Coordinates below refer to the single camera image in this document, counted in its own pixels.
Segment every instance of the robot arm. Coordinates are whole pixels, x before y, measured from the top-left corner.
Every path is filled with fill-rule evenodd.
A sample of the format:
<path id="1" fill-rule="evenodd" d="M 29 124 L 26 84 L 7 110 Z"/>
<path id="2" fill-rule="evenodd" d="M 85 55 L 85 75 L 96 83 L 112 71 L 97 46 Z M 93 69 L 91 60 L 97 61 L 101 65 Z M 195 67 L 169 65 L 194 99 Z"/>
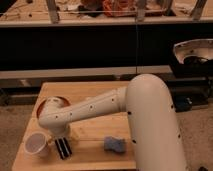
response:
<path id="1" fill-rule="evenodd" d="M 150 74 L 139 75 L 119 88 L 69 107 L 47 100 L 40 126 L 65 136 L 70 122 L 127 111 L 136 167 L 142 171 L 187 171 L 180 130 L 170 92 Z"/>
<path id="2" fill-rule="evenodd" d="M 50 97 L 39 115 L 39 125 L 49 129 L 55 138 L 66 137 L 70 122 L 124 112 L 125 94 L 126 87 L 121 87 L 68 107 L 62 107 L 61 98 Z"/>

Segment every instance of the wooden tabletop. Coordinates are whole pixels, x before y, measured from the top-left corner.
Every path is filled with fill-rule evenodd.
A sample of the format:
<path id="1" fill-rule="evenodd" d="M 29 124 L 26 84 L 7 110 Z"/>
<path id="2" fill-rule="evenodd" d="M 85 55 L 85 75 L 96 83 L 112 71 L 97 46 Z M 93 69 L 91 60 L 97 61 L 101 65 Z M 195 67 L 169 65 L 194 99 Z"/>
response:
<path id="1" fill-rule="evenodd" d="M 13 171 L 59 171 L 59 170 L 119 170 L 134 169 L 135 161 L 130 141 L 129 126 L 125 113 L 97 117 L 70 124 L 70 144 L 73 155 L 62 161 L 51 142 L 49 133 L 37 123 L 36 110 L 47 97 L 62 96 L 71 104 L 88 97 L 125 86 L 128 82 L 67 82 L 45 83 L 29 120 L 26 132 L 20 144 Z M 208 108 L 177 113 L 182 139 L 190 171 L 197 171 L 201 166 L 213 170 L 213 105 Z M 49 139 L 51 154 L 47 159 L 29 156 L 24 152 L 24 142 L 34 131 L 42 131 Z M 103 149 L 105 136 L 124 138 L 127 143 L 126 153 L 118 155 Z"/>
<path id="2" fill-rule="evenodd" d="M 91 82 L 91 83 L 46 83 L 42 86 L 38 100 L 29 120 L 22 143 L 20 144 L 13 171 L 59 171 L 59 170 L 120 170 L 134 169 L 135 161 L 131 146 L 126 113 L 78 121 L 70 124 L 70 144 L 72 156 L 61 160 L 49 133 L 37 123 L 36 110 L 39 104 L 50 96 L 62 96 L 71 104 L 93 97 L 108 90 L 127 85 L 127 82 Z M 24 152 L 26 138 L 35 131 L 42 131 L 49 139 L 51 154 L 41 159 Z M 104 137 L 124 138 L 126 153 L 116 154 L 104 151 Z"/>
<path id="3" fill-rule="evenodd" d="M 73 14 L 64 12 L 66 4 L 79 4 L 80 0 L 56 0 L 57 6 L 61 9 L 59 16 L 61 20 L 82 20 L 85 23 L 91 18 L 85 17 L 84 15 Z M 182 12 L 177 5 L 182 4 L 183 6 L 194 7 L 197 0 L 174 0 L 172 9 L 177 15 L 176 17 L 188 17 L 189 15 Z M 203 10 L 202 16 L 213 17 L 213 1 L 207 0 L 206 6 Z M 96 19 L 100 22 L 107 18 L 105 15 L 100 15 Z M 17 0 L 11 8 L 8 9 L 7 13 L 0 17 L 0 21 L 43 21 L 50 20 L 48 8 L 45 0 L 34 0 L 33 3 L 27 4 L 26 0 Z"/>

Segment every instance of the sponge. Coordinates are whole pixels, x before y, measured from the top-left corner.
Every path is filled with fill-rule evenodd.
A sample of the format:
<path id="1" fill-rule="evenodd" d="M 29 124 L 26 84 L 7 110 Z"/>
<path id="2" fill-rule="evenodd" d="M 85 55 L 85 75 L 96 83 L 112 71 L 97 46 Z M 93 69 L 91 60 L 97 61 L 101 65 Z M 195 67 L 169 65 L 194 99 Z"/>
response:
<path id="1" fill-rule="evenodd" d="M 111 150 L 116 153 L 125 153 L 126 152 L 125 139 L 117 139 L 111 136 L 105 137 L 104 150 Z"/>

